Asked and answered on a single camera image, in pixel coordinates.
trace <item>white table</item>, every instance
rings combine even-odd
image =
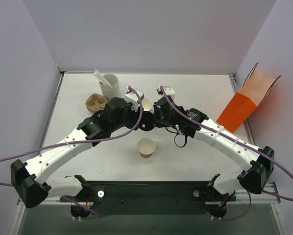
[[[166,75],[116,74],[121,90],[127,85],[157,101],[159,85],[171,86],[176,92],[175,103],[185,109],[196,108],[216,120],[234,92],[228,75]],[[86,109],[89,95],[101,93],[98,81],[91,74],[66,73],[59,90],[44,145],[57,143],[78,124],[92,114]],[[122,128],[113,136],[127,131]],[[241,126],[235,135],[247,141]],[[144,159],[137,151],[137,141],[152,138],[156,149],[152,157]],[[58,169],[53,176],[80,174],[86,180],[114,181],[209,181],[217,173],[236,170],[232,160],[211,146],[189,138],[184,148],[173,142],[174,134],[164,128],[150,132],[141,130],[114,141],[101,142],[95,148],[81,153]]]

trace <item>orange gift bag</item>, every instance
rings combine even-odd
[[[255,64],[243,86],[237,91],[220,115],[217,123],[231,133],[253,113],[278,78],[264,75]]]

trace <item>white wall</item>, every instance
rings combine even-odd
[[[249,119],[257,145],[275,149],[275,158],[293,172],[293,0],[278,0],[238,69],[241,86],[252,66],[276,77],[268,96]],[[276,169],[273,179],[279,193],[293,197],[293,182]],[[293,202],[282,201],[289,231],[293,234]]]
[[[0,0],[0,159],[40,146],[60,74],[21,0]],[[10,164],[0,181],[10,183]],[[0,235],[7,234],[17,203],[0,186]]]
[[[276,0],[24,0],[63,71],[237,71]]]

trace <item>screw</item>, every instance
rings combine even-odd
[[[104,197],[104,191],[100,190],[100,191],[98,192],[98,197],[99,197],[99,198]]]
[[[199,197],[199,195],[200,195],[199,190],[195,190],[195,191],[194,191],[194,197]]]

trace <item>white paper cup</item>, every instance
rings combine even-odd
[[[142,100],[142,107],[143,107],[143,111],[149,111],[149,112],[153,111],[153,103],[151,100],[147,98],[144,98]]]
[[[143,138],[138,141],[137,147],[141,157],[149,158],[155,150],[155,142],[149,138]]]
[[[114,97],[121,98],[121,91],[119,89],[119,82],[118,78],[113,74],[106,74],[103,77],[112,85],[112,87],[109,87],[107,85],[103,85],[101,82],[99,82],[99,86],[101,87],[102,95],[106,97],[108,101],[110,101]]]

